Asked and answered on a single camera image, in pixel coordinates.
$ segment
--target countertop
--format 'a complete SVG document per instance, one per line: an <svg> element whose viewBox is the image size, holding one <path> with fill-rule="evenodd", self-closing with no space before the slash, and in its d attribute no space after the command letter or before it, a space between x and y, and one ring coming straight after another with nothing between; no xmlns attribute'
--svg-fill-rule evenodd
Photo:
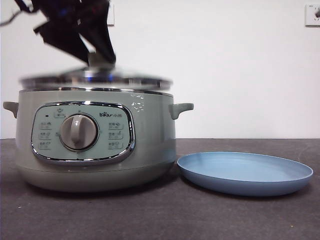
<svg viewBox="0 0 320 240"><path fill-rule="evenodd" d="M320 139L178 139L177 158L206 151L272 155L314 170L298 192L242 197L198 187L178 166L129 189L74 194L25 183L15 140L1 140L2 240L320 239Z"/></svg>

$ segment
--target control knob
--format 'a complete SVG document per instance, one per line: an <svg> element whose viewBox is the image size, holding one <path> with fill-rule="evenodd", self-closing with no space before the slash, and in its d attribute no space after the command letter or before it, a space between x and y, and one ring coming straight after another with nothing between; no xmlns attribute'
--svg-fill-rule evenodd
<svg viewBox="0 0 320 240"><path fill-rule="evenodd" d="M74 151L91 147L97 138L95 122L85 115L68 117L60 127L61 142Z"/></svg>

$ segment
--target plastic plate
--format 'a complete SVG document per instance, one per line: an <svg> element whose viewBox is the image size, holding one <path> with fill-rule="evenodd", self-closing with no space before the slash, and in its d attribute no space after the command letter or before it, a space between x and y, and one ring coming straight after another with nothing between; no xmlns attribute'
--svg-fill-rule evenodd
<svg viewBox="0 0 320 240"><path fill-rule="evenodd" d="M182 174L206 189L241 196L279 196L300 190L313 170L300 162L245 152L200 152L178 159Z"/></svg>

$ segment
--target glass lid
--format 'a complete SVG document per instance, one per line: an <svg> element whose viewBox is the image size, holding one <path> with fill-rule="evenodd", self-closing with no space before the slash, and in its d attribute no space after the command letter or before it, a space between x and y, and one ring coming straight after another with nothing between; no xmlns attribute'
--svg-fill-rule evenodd
<svg viewBox="0 0 320 240"><path fill-rule="evenodd" d="M123 70L118 67L90 66L61 74L27 77L20 81L24 90L51 88L107 88L128 90L168 90L171 81Z"/></svg>

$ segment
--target wall outlet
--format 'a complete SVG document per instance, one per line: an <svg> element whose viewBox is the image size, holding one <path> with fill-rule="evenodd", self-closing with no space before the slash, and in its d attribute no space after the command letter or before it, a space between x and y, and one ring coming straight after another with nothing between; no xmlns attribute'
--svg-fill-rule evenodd
<svg viewBox="0 0 320 240"><path fill-rule="evenodd" d="M319 26L320 27L320 17L316 17L316 13L320 10L320 4L307 4L305 5L305 25Z"/></svg>
<svg viewBox="0 0 320 240"><path fill-rule="evenodd" d="M113 3L110 3L109 5L108 19L106 23L108 27L115 26L115 5Z"/></svg>

